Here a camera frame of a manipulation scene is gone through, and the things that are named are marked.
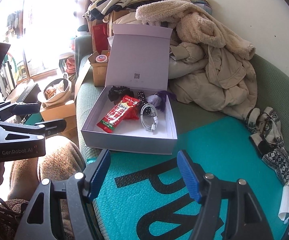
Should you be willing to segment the large red snack packet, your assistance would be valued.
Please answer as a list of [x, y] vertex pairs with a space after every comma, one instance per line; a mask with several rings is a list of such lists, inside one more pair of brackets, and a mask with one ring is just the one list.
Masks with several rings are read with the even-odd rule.
[[97, 123], [97, 127], [106, 133], [112, 133], [121, 121], [126, 120], [128, 113], [137, 110], [139, 100], [125, 95], [106, 115]]

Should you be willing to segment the red paper box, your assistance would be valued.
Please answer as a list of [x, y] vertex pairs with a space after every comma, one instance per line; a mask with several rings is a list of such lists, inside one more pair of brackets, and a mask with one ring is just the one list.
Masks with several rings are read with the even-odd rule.
[[102, 51], [107, 50], [108, 49], [107, 24], [102, 23], [94, 25], [92, 27], [92, 34], [97, 52], [100, 54]]

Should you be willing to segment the small brown cardboard box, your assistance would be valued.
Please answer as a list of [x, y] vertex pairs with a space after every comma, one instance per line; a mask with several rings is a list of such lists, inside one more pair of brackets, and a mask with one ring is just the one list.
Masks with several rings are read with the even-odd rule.
[[109, 55], [109, 50], [103, 50], [100, 53], [94, 52], [88, 58], [92, 66], [93, 84], [96, 87], [102, 87], [105, 84]]

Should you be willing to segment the cream fleece garment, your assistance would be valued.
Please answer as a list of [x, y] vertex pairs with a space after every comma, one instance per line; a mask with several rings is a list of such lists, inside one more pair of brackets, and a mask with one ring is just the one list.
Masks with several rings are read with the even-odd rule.
[[144, 24], [159, 26], [166, 23], [175, 29], [182, 42], [203, 43], [226, 48], [245, 60], [255, 55], [255, 46], [238, 36], [201, 7], [180, 0], [165, 0], [138, 7], [135, 17]]

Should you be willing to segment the white face mask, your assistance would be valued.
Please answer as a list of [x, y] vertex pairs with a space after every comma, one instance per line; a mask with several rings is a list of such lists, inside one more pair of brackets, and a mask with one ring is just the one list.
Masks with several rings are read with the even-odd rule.
[[281, 204], [279, 208], [278, 217], [285, 221], [286, 217], [289, 215], [289, 185], [285, 185], [282, 191]]

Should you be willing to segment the teal bubble mailer mat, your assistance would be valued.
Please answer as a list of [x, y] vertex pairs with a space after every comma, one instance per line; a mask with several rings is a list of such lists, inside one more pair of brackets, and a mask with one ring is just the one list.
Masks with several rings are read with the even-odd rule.
[[109, 152], [93, 205], [104, 239], [282, 239], [283, 186], [240, 121], [178, 137], [170, 155]]

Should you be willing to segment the small red candy packet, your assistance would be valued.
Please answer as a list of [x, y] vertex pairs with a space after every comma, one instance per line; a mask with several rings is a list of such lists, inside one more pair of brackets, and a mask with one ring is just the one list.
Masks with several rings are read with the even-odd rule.
[[137, 110], [132, 109], [128, 115], [125, 117], [126, 120], [138, 120], [138, 114], [137, 114]]

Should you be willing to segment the beige puffer jacket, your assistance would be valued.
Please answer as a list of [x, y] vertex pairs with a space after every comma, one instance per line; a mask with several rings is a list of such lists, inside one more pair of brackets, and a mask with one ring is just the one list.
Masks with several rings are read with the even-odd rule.
[[170, 47], [169, 89], [181, 103], [245, 119], [256, 105], [252, 64], [227, 48], [183, 42]]

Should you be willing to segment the polka dot black scrunchie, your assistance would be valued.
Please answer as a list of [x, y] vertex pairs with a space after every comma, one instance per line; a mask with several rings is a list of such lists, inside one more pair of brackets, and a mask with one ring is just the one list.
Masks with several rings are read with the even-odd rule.
[[[146, 96], [145, 96], [145, 93], [143, 90], [140, 90], [138, 93], [137, 93], [137, 98], [139, 100], [139, 103], [138, 103], [138, 109], [139, 111], [142, 110], [143, 106], [146, 105], [148, 102], [147, 102], [147, 99], [146, 99]], [[142, 114], [144, 115], [151, 115], [152, 111], [151, 111], [151, 108], [150, 107], [145, 107]]]

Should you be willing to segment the purple drawstring pouch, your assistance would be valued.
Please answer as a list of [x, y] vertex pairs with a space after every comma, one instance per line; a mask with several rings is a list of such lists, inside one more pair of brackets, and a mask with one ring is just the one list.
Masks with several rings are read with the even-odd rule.
[[150, 95], [146, 98], [147, 102], [152, 104], [154, 107], [158, 107], [161, 103], [161, 98], [158, 96], [158, 94]]

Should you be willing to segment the black white knit scarf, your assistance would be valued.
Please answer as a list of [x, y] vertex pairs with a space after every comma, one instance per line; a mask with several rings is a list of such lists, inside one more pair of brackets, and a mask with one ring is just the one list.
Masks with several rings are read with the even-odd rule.
[[245, 124], [251, 132], [249, 140], [257, 149], [259, 158], [272, 170], [282, 185], [289, 185], [289, 155], [281, 132], [281, 120], [272, 107], [264, 111], [253, 108]]

